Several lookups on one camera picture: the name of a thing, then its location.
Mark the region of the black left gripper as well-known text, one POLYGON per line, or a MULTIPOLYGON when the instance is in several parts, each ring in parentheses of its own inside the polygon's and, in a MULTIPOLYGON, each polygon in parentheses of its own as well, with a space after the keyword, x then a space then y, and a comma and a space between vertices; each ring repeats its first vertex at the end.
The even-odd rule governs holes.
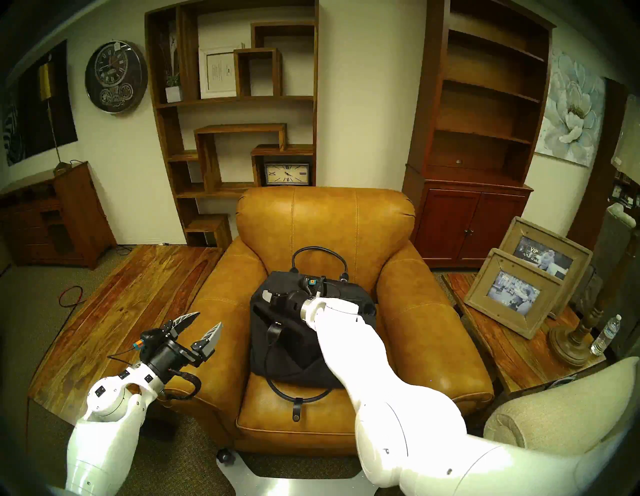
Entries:
POLYGON ((201 359, 209 359, 214 354, 222 333, 222 322, 217 323, 200 340, 194 342, 193 351, 172 340, 178 339, 199 315, 200 312, 191 312, 165 322, 161 331, 167 339, 141 339, 140 361, 161 383, 168 383, 174 375, 173 371, 179 372, 185 366, 198 367, 201 359))

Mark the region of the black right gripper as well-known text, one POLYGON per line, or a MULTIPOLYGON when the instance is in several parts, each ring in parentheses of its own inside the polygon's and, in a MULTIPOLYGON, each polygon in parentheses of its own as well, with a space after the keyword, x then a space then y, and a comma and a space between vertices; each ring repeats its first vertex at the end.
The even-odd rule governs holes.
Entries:
POLYGON ((287 293, 263 290, 262 299, 270 307, 273 307, 276 318, 302 321, 306 312, 303 307, 311 299, 311 295, 304 290, 293 290, 287 293))

